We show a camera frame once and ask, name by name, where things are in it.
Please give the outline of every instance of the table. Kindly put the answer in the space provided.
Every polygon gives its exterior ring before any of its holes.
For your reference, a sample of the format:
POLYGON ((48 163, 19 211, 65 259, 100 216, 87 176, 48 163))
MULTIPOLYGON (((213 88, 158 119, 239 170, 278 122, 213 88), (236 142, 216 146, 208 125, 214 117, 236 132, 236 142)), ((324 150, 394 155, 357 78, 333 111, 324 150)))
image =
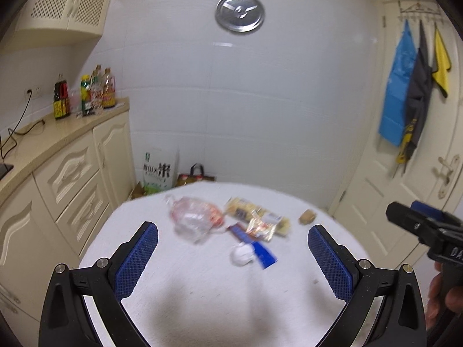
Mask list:
MULTIPOLYGON (((201 182, 139 198, 120 206, 86 252, 81 267, 111 257, 129 241, 144 221, 154 222, 159 243, 133 294, 122 304, 152 347, 311 347, 315 346, 344 306, 335 298, 307 246, 313 225, 298 217, 313 205, 269 189, 201 182), (174 233, 165 201, 167 194, 197 197, 223 208, 241 197, 291 219, 287 238, 275 236, 266 246, 278 262, 263 270, 258 262, 233 266, 231 248, 237 243, 226 232, 194 245, 174 233)), ((355 238, 326 213, 317 210, 314 224, 322 224, 357 258, 367 254, 355 238)), ((114 346, 92 298, 89 314, 104 346, 114 346)), ((372 325, 367 318, 354 344, 362 346, 372 325)))

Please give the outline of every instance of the black bag handle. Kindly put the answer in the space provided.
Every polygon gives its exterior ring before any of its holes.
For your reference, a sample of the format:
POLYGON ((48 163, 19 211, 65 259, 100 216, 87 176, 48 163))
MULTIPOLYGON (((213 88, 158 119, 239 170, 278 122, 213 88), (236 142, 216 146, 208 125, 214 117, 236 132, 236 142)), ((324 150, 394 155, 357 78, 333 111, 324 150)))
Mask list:
POLYGON ((201 163, 196 163, 193 167, 191 167, 191 170, 190 170, 190 176, 194 176, 194 170, 196 168, 199 168, 200 171, 201 171, 201 176, 204 177, 204 167, 201 163))

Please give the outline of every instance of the round metal lid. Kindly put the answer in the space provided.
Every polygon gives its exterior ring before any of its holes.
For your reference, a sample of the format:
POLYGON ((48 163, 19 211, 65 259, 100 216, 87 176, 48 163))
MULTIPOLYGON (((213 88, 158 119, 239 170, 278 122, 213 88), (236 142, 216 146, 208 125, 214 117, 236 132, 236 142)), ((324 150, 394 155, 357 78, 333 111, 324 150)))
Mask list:
POLYGON ((230 31, 249 32, 263 22, 265 11, 259 0, 222 0, 217 5, 215 19, 230 31))

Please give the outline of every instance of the yellow towel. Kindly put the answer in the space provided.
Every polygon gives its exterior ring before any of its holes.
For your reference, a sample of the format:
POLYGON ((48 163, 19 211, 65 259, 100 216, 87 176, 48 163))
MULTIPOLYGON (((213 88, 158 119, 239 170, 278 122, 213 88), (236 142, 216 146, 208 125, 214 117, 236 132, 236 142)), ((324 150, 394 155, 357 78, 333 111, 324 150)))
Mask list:
POLYGON ((452 62, 450 60, 449 53, 447 52, 447 48, 445 48, 444 41, 442 40, 442 36, 440 35, 437 25, 434 41, 436 54, 434 58, 434 66, 432 68, 432 77, 446 98, 449 94, 448 72, 452 68, 452 62))

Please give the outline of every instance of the beige countertop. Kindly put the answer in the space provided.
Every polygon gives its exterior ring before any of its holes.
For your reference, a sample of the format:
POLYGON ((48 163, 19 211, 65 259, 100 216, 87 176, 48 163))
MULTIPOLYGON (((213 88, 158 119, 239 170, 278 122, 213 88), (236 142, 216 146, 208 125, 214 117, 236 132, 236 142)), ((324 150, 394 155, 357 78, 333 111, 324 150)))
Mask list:
MULTIPOLYGON (((18 146, 5 158, 5 163, 13 164, 14 168, 0 180, 0 206, 33 171, 58 151, 97 125, 129 110, 129 98, 120 98, 117 101, 118 104, 124 105, 105 110, 100 115, 80 118, 71 115, 62 120, 55 120, 50 114, 43 118, 45 125, 37 125, 24 137, 15 135, 18 146)), ((12 147, 10 142, 4 148, 4 152, 12 147)))

